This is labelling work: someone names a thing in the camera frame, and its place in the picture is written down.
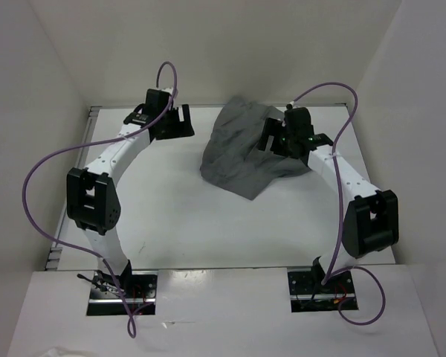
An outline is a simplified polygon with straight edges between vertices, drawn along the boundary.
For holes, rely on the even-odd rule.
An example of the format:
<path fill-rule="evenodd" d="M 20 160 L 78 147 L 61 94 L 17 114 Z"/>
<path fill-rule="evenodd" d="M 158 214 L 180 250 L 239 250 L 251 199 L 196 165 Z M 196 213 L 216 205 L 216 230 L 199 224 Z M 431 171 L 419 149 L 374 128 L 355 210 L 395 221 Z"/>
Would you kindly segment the grey pleated skirt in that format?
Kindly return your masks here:
<path fill-rule="evenodd" d="M 265 120 L 282 119 L 274 106 L 232 97 L 222 108 L 204 149 L 200 174 L 208 183 L 254 200 L 275 179 L 309 172 L 303 162 L 271 151 L 260 151 Z"/>

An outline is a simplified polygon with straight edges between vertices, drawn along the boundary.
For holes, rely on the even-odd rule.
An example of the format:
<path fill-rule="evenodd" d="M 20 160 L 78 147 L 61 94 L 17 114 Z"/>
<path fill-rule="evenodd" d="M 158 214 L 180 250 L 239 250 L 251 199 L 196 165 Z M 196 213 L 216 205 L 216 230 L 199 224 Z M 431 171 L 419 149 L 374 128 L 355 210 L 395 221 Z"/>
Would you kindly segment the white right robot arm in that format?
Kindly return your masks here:
<path fill-rule="evenodd" d="M 337 275 L 359 259 L 398 242 L 398 197 L 367 181 L 327 135 L 317 134 L 306 108 L 288 107 L 282 119 L 267 118 L 257 148 L 302 161 L 337 193 L 340 221 L 336 243 L 332 253 L 313 262 L 314 289 L 328 292 L 337 283 Z"/>

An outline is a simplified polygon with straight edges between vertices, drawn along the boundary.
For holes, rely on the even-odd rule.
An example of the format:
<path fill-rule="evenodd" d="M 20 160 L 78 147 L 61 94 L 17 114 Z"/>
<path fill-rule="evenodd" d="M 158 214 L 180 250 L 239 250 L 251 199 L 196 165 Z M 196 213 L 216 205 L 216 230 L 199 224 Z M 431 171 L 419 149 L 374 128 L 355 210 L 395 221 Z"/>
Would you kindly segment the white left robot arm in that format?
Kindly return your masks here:
<path fill-rule="evenodd" d="M 195 134 L 189 106 L 173 106 L 171 98 L 176 93 L 173 87 L 148 90 L 145 101 L 124 119 L 118 141 L 84 168 L 71 169 L 66 177 L 68 218 L 85 234 L 92 251 L 100 255 L 97 284 L 106 283 L 119 298 L 132 291 L 134 280 L 116 229 L 121 215 L 117 184 L 153 141 Z"/>

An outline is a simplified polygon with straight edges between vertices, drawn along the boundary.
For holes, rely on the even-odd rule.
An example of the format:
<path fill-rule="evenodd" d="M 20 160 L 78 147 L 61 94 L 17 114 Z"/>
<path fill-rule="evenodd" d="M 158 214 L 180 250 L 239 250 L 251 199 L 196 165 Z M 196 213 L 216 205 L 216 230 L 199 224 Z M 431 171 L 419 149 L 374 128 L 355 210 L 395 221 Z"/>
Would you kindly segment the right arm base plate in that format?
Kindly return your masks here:
<path fill-rule="evenodd" d="M 337 311 L 340 304 L 342 310 L 358 310 L 350 272 L 342 273 L 324 286 L 316 285 L 309 267 L 289 269 L 287 277 L 293 313 Z"/>

